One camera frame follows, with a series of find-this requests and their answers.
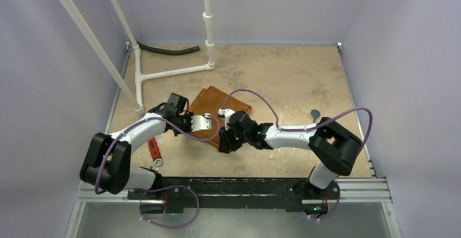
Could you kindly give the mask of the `orange cloth napkin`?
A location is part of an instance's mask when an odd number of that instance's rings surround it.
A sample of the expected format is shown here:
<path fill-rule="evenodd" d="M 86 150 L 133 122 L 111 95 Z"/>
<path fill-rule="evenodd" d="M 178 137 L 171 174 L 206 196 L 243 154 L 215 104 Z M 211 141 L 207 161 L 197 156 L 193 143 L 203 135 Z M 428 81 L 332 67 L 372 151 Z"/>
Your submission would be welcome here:
<path fill-rule="evenodd" d="M 194 115 L 203 115 L 205 113 L 210 113 L 211 115 L 217 117 L 218 110 L 222 107 L 223 102 L 225 101 L 227 93 L 221 91 L 220 89 L 209 86 L 207 89 L 202 89 L 197 97 L 192 101 L 189 106 L 188 111 L 193 112 Z M 247 114 L 250 113 L 252 107 L 240 101 L 234 97 L 230 97 L 227 101 L 225 108 L 232 109 L 234 111 L 245 111 Z M 197 131 L 191 133 L 191 135 L 199 139 L 207 139 L 213 136 L 221 127 L 224 126 L 224 120 L 218 118 L 219 123 L 216 123 L 214 119 L 211 119 L 211 130 Z"/>

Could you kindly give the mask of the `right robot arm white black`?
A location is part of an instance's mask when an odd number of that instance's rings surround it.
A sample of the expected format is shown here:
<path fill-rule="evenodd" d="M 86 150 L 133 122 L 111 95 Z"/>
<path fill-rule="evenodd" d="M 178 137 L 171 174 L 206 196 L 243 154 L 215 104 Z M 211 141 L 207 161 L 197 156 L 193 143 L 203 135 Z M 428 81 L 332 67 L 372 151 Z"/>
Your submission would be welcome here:
<path fill-rule="evenodd" d="M 221 153 L 231 153 L 248 144 L 255 149 L 301 148 L 319 159 L 305 184 L 311 198 L 319 198 L 338 176 L 349 176 L 363 142 L 342 125 L 324 117 L 319 124 L 278 126 L 257 123 L 244 111 L 219 109 L 225 125 L 219 131 Z"/>

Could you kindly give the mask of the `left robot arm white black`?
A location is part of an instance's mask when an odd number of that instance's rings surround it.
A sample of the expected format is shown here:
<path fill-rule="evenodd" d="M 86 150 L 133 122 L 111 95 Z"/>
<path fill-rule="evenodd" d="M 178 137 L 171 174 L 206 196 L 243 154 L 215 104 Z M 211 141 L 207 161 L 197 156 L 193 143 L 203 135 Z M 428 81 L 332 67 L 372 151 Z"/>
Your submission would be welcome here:
<path fill-rule="evenodd" d="M 189 100 L 176 93 L 150 109 L 141 119 L 111 134 L 97 133 L 89 144 L 80 169 L 80 180 L 92 184 L 97 194 L 118 194 L 126 188 L 141 189 L 148 199 L 161 195 L 162 184 L 155 172 L 131 170 L 132 154 L 150 139 L 172 130 L 175 135 L 192 131 Z"/>

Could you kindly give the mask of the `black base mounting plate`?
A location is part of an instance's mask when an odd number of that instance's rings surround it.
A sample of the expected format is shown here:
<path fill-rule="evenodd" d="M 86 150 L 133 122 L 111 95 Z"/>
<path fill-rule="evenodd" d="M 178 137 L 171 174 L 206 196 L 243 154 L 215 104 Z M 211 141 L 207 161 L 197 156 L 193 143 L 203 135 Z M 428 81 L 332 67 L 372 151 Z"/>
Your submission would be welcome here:
<path fill-rule="evenodd" d="M 143 204 L 165 202 L 167 213 L 186 208 L 283 209 L 326 214 L 327 200 L 339 197 L 334 181 L 326 189 L 306 178 L 167 177 L 160 176 L 147 191 L 130 188 L 127 198 Z"/>

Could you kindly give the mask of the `small dark blue disc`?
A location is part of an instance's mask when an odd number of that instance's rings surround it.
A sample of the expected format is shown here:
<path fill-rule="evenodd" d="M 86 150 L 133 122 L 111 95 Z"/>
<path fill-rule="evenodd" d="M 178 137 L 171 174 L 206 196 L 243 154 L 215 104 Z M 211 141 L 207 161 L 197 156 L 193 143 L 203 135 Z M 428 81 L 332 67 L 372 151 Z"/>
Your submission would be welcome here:
<path fill-rule="evenodd" d="M 317 109 L 312 109 L 310 114 L 313 118 L 313 123 L 316 123 L 317 119 L 319 119 L 321 116 L 321 113 Z"/>

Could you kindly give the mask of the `red handled adjustable wrench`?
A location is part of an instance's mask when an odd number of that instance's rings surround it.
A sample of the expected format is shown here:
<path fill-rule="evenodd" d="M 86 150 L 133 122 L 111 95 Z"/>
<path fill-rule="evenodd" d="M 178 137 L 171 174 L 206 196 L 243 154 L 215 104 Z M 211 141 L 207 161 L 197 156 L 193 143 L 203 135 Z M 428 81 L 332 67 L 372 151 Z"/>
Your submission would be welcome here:
<path fill-rule="evenodd" d="M 161 167 L 163 165 L 163 159 L 161 157 L 160 149 L 154 137 L 148 141 L 148 148 L 154 165 L 156 167 Z"/>

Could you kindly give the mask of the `aluminium extrusion rail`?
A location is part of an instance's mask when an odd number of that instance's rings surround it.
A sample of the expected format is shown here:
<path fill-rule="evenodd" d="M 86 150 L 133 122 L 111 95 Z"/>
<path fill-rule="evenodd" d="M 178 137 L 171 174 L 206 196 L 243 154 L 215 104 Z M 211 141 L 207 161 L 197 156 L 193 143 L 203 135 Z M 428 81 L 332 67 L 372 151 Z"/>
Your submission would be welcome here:
<path fill-rule="evenodd" d="M 351 203 L 384 203 L 391 202 L 392 197 L 388 183 L 383 178 L 339 178 L 340 201 Z M 93 186 L 84 182 L 79 184 L 75 202 L 81 203 L 122 203 L 130 202 L 128 191 L 123 190 L 116 195 L 104 193 L 97 195 Z"/>

